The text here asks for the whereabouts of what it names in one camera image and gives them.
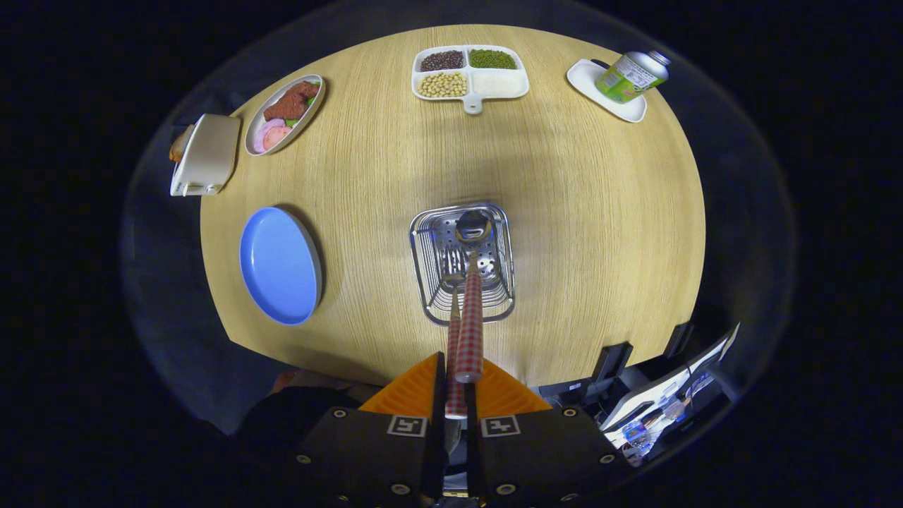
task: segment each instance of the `wooden table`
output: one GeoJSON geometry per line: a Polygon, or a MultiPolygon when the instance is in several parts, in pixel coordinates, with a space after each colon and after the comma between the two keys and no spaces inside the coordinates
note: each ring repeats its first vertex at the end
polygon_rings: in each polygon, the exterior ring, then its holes
{"type": "Polygon", "coordinates": [[[420,307],[408,241],[413,217],[489,201],[510,221],[517,306],[485,327],[486,357],[530,386],[592,374],[601,348],[630,341],[631,362],[662,353],[690,318],[703,270],[703,193],[693,153],[657,90],[629,124],[573,89],[580,58],[617,53],[525,28],[456,25],[398,33],[307,65],[233,116],[247,121],[287,81],[316,73],[327,96],[287,148],[239,148],[223,191],[204,197],[200,235],[210,292],[229,338],[298,367],[386,382],[444,350],[446,329],[420,307]],[[523,98],[459,101],[411,93],[425,48],[463,43],[516,51],[523,98]],[[312,230],[324,290],[311,319],[283,326],[255,305],[238,243],[248,217],[284,205],[312,230]]]}

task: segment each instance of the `green can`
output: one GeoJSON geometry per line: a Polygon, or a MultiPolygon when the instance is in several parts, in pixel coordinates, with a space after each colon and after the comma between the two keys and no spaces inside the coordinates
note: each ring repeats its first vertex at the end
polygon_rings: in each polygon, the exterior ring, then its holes
{"type": "Polygon", "coordinates": [[[665,82],[670,64],[660,52],[626,52],[596,80],[596,88],[615,102],[630,102],[665,82]]]}

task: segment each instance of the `white toaster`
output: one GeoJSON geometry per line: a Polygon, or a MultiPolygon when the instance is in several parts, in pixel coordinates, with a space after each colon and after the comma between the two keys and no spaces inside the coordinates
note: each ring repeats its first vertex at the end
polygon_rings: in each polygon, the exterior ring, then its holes
{"type": "Polygon", "coordinates": [[[204,113],[188,138],[185,154],[172,171],[170,195],[218,193],[232,176],[241,120],[204,113]]]}

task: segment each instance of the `metal basket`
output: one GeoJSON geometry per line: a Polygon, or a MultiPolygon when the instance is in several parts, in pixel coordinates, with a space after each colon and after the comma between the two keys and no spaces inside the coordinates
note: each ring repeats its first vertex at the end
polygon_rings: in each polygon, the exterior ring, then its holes
{"type": "Polygon", "coordinates": [[[482,202],[421,212],[411,221],[411,254],[426,316],[447,326],[452,311],[452,291],[464,286],[452,273],[466,273],[469,253],[477,253],[483,281],[483,322],[500,321],[514,310],[514,260],[507,216],[498,206],[482,202]],[[458,219],[469,211],[480,211],[492,221],[492,232],[478,245],[466,248],[455,236],[458,219]]]}

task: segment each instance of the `red checkered handle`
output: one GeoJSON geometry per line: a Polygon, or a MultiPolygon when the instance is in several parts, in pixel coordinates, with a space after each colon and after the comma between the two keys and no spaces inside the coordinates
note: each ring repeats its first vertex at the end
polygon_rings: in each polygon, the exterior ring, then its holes
{"type": "Polygon", "coordinates": [[[467,402],[464,401],[464,385],[454,379],[455,359],[458,356],[458,334],[461,331],[461,315],[458,311],[458,291],[451,296],[451,319],[449,320],[449,349],[446,375],[448,376],[448,396],[445,400],[447,419],[467,418],[467,402]]]}
{"type": "Polygon", "coordinates": [[[470,256],[467,284],[464,287],[464,310],[455,358],[454,378],[458,382],[483,379],[483,288],[476,256],[470,256]]]}

